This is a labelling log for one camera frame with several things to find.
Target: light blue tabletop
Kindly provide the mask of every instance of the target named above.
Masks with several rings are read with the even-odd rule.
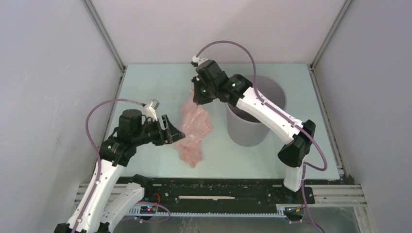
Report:
[[[219,64],[230,77],[234,73],[251,75],[251,64]],[[328,169],[324,172],[307,169],[307,179],[339,179],[338,170],[326,133],[321,110],[306,64],[257,64],[257,74],[275,79],[285,90],[286,112],[317,125],[315,140],[326,155]],[[141,64],[129,65],[124,77],[119,98],[148,102],[160,102],[156,113],[169,116],[177,128],[182,123],[181,108],[193,88],[191,78],[196,75],[190,64]],[[211,115],[213,131],[202,144],[203,161],[191,168],[179,159],[174,145],[155,147],[153,144],[137,148],[122,176],[140,174],[149,177],[176,178],[247,178],[283,179],[284,165],[277,153],[283,144],[274,132],[269,132],[259,145],[246,148],[234,143],[226,129],[225,105],[218,100],[204,105]],[[118,102],[110,124],[110,132],[118,125],[122,111],[139,106]],[[322,159],[312,146],[307,161],[322,167]]]

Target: pink plastic bag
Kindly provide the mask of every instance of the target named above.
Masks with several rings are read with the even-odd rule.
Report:
[[[191,167],[203,160],[200,148],[203,138],[208,135],[213,127],[210,124],[210,115],[203,106],[193,102],[193,90],[190,98],[182,107],[183,124],[180,130],[185,133],[186,138],[177,141],[174,147],[179,150],[180,159]]]

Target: gray wall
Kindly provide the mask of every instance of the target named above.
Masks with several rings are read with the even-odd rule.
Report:
[[[354,1],[316,68],[378,230],[410,231],[412,1]]]
[[[80,0],[1,1],[1,232],[67,221],[93,165],[85,118],[113,98],[119,76]],[[108,110],[92,118],[97,140]]]

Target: trash can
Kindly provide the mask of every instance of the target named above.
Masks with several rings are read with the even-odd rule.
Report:
[[[253,82],[253,76],[245,76]],[[279,108],[285,110],[286,95],[283,88],[275,80],[257,75],[259,91]],[[249,113],[226,103],[227,132],[230,138],[244,147],[253,147],[261,143],[269,132],[269,128]]]

